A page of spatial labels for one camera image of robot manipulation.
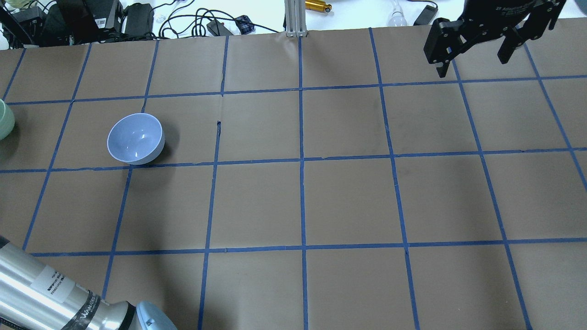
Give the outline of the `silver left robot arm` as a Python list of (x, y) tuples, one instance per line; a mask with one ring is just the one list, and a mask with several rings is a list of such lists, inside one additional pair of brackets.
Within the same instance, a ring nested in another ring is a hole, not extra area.
[(413, 330), (384, 122), (456, 111), (424, 28), (2, 51), (1, 317)]

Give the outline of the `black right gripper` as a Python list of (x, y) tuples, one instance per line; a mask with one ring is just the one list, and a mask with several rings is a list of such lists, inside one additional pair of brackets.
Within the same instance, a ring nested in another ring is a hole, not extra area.
[(423, 48), (425, 57), (436, 66), (439, 78), (445, 78), (449, 63), (472, 47), (472, 39), (464, 35), (506, 32), (498, 51), (500, 62), (506, 64), (527, 40), (539, 39), (546, 29), (555, 27), (565, 4), (565, 0), (466, 0), (459, 20), (439, 17), (432, 22)]

